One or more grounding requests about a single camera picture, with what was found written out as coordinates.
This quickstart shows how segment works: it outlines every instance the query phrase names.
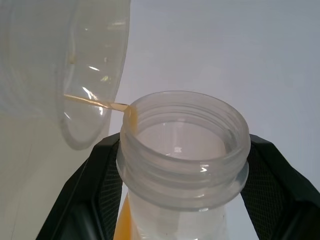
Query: black holder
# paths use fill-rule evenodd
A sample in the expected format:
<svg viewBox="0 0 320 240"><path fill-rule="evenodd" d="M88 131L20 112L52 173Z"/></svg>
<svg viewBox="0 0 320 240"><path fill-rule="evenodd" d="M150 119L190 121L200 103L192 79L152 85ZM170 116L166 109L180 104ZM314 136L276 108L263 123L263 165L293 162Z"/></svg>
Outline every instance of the black holder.
<svg viewBox="0 0 320 240"><path fill-rule="evenodd" d="M320 193L271 142L250 137L241 196L259 239L320 240ZM37 240L113 240L122 194L119 141L117 133L94 146L65 183Z"/></svg>

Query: bottle opening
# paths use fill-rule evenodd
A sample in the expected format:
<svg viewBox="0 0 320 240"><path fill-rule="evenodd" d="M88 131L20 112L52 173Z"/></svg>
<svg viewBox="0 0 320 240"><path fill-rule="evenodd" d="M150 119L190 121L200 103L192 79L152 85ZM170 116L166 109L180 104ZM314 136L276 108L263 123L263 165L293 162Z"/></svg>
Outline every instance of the bottle opening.
<svg viewBox="0 0 320 240"><path fill-rule="evenodd" d="M123 117L117 166L137 196L169 209L199 211L234 198L248 176L250 136L233 107L195 92L154 93Z"/></svg>

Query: white background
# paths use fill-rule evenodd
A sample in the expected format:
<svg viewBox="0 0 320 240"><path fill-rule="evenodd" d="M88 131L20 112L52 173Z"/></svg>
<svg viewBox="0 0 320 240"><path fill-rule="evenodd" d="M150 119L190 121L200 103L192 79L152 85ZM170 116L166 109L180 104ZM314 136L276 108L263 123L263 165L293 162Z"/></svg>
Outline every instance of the white background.
<svg viewBox="0 0 320 240"><path fill-rule="evenodd" d="M116 100L165 90L217 97L320 190L319 12L318 0L133 0ZM109 133L121 124L115 112ZM0 115L0 129L0 239L32 240L91 150L69 149L45 120ZM257 239L240 196L227 221L231 240Z"/></svg>

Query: plastic container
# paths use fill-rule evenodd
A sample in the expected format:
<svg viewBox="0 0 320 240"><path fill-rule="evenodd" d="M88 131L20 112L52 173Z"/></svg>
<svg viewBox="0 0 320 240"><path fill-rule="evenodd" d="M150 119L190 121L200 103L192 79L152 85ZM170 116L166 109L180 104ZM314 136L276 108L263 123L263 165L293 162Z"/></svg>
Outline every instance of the plastic container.
<svg viewBox="0 0 320 240"><path fill-rule="evenodd" d="M249 171L244 118L223 101L185 91L154 93L132 106L137 133L125 114L117 155L129 189L131 240L226 239L224 204Z"/></svg>
<svg viewBox="0 0 320 240"><path fill-rule="evenodd" d="M130 0L0 0L0 112L50 118L90 146L111 113L64 94L115 100L129 16Z"/></svg>

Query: black mesh fabric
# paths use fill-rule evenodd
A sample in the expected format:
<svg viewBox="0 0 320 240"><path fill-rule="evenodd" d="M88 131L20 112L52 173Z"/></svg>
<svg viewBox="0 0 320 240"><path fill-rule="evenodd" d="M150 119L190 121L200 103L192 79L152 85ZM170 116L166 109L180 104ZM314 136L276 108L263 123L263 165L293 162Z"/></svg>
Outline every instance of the black mesh fabric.
<svg viewBox="0 0 320 240"><path fill-rule="evenodd" d="M259 239L270 240L288 199L254 145L247 160L249 175L241 196Z"/></svg>
<svg viewBox="0 0 320 240"><path fill-rule="evenodd" d="M105 240L114 238L122 194L122 180L116 166L118 146L119 142L110 151L109 164L106 166L105 175L101 179L95 196L96 210Z"/></svg>

